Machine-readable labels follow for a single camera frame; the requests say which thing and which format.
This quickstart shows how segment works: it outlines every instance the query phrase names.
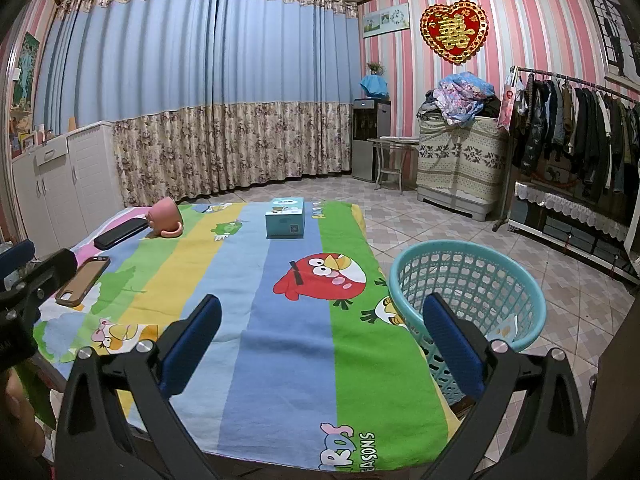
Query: potted plant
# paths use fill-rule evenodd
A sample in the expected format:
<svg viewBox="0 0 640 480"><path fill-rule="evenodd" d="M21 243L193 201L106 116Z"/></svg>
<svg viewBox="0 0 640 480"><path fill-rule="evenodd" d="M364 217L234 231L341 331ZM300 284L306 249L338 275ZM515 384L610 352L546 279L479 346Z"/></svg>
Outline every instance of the potted plant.
<svg viewBox="0 0 640 480"><path fill-rule="evenodd" d="M385 73L385 68L380 62L369 61L367 63L367 67L369 68L371 75L383 75L383 73Z"/></svg>

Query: metal screw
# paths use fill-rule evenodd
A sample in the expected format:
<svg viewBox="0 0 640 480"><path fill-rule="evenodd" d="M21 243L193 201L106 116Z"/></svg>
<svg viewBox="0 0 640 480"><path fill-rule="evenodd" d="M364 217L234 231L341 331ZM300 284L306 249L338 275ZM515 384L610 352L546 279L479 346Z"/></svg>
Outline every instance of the metal screw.
<svg viewBox="0 0 640 480"><path fill-rule="evenodd" d="M491 341L491 350L498 354L504 354L508 349L509 345L504 341L500 341L499 339Z"/></svg>
<svg viewBox="0 0 640 480"><path fill-rule="evenodd" d="M556 361L562 361L566 357L564 352L559 348L553 348L551 351L551 357Z"/></svg>
<svg viewBox="0 0 640 480"><path fill-rule="evenodd" d="M81 359L88 359L91 357L91 354L94 353L94 349L90 346L83 346L78 350L78 357Z"/></svg>
<svg viewBox="0 0 640 480"><path fill-rule="evenodd" d="M136 350L138 352L142 352L146 354L147 352L151 352L151 349L154 347L154 342L149 339L143 339L136 345Z"/></svg>

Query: curtain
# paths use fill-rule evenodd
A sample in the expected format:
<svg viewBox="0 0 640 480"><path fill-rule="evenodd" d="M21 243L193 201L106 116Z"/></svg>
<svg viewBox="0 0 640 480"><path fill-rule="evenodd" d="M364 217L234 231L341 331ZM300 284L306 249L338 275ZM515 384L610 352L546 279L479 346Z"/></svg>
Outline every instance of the curtain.
<svg viewBox="0 0 640 480"><path fill-rule="evenodd" d="M128 205L348 170L358 35L344 0L65 0L34 123L115 122Z"/></svg>

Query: person's hand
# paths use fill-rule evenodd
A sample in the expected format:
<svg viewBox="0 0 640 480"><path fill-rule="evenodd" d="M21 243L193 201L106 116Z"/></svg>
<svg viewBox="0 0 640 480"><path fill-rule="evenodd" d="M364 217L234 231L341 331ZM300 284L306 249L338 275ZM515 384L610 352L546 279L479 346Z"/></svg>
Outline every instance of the person's hand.
<svg viewBox="0 0 640 480"><path fill-rule="evenodd" d="M45 447L44 432L35 420L35 412L24 395L18 374L13 368L8 374L4 397L9 414L12 415L12 427L30 455L40 456Z"/></svg>

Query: colorful bedsheet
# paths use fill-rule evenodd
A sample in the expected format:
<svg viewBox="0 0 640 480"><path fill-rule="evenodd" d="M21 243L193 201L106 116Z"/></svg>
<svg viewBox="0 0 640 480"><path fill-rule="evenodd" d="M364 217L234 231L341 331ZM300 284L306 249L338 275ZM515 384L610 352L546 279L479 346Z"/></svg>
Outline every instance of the colorful bedsheet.
<svg viewBox="0 0 640 480"><path fill-rule="evenodd" d="M68 376L75 352L129 351L185 318L206 294L222 325L171 404L201 449L301 468L392 470L434 460L457 428L388 297L356 205L306 204L304 238L268 240L268 203L180 206L184 234L150 230L100 253L111 263L76 309L53 299L34 334ZM130 394L130 423L142 427Z"/></svg>

